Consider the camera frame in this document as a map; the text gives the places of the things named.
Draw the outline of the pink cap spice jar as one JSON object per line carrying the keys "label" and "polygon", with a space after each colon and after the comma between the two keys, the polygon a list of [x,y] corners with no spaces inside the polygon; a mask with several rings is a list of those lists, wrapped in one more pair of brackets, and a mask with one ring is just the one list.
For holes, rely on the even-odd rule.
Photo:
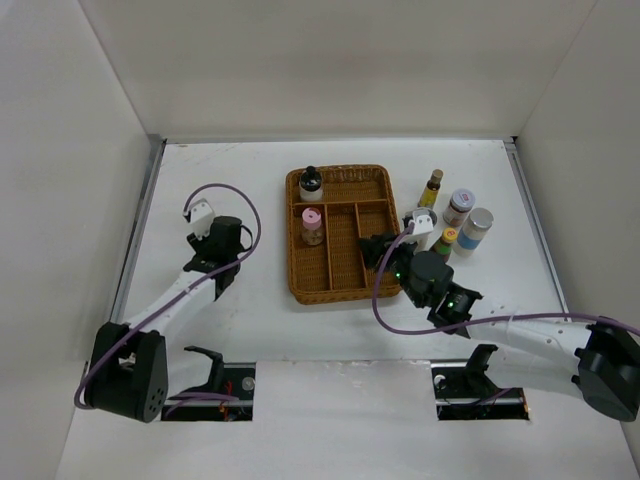
{"label": "pink cap spice jar", "polygon": [[309,246],[320,245],[324,241],[324,226],[322,214],[315,207],[303,210],[302,215],[302,240]]}

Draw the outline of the black cap white powder bottle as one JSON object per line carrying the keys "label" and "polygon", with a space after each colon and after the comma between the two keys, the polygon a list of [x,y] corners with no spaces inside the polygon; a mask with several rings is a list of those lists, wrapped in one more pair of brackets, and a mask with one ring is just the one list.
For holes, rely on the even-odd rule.
{"label": "black cap white powder bottle", "polygon": [[323,180],[314,166],[308,166],[299,178],[299,194],[302,202],[320,202],[323,197]]}

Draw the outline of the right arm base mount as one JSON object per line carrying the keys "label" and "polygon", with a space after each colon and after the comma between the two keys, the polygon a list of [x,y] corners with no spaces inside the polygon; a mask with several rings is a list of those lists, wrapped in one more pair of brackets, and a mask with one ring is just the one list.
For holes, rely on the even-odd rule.
{"label": "right arm base mount", "polygon": [[466,359],[431,363],[436,415],[440,421],[528,420],[521,388],[500,388],[486,375],[498,350],[480,344]]}

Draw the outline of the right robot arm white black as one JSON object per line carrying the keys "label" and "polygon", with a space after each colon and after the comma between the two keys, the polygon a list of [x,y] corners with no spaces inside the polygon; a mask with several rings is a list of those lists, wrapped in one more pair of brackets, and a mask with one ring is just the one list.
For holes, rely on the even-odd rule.
{"label": "right robot arm white black", "polygon": [[427,312],[430,328],[478,345],[463,369],[466,388],[533,388],[583,400],[598,413],[633,422],[639,413],[639,330],[583,313],[519,314],[492,305],[453,280],[439,255],[406,242],[406,232],[358,241],[366,268],[391,272],[411,304]]}

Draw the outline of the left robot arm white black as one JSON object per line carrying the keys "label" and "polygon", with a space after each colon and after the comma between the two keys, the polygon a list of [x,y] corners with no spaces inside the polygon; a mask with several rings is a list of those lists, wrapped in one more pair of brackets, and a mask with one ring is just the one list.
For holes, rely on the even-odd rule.
{"label": "left robot arm white black", "polygon": [[227,400],[222,355],[201,347],[179,352],[202,355],[200,364],[172,360],[170,346],[186,324],[217,301],[240,271],[240,259],[252,251],[242,245],[248,228],[233,216],[207,214],[195,222],[187,242],[194,255],[177,280],[146,310],[124,323],[99,328],[89,370],[74,402],[149,423],[162,415],[165,402],[195,398]]}

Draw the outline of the silver lid blue label jar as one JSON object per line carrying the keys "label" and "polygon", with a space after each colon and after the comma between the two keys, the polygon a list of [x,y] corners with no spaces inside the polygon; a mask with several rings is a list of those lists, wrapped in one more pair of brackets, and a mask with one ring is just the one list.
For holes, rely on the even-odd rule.
{"label": "silver lid blue label jar", "polygon": [[485,208],[475,208],[467,216],[459,230],[453,250],[462,257],[471,256],[494,223],[493,214]]}

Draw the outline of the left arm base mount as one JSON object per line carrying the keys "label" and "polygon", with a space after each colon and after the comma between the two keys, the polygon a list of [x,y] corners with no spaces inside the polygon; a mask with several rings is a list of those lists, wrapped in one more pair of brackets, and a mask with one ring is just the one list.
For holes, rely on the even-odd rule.
{"label": "left arm base mount", "polygon": [[248,422],[253,419],[257,365],[227,362],[221,353],[188,346],[169,370],[165,422]]}

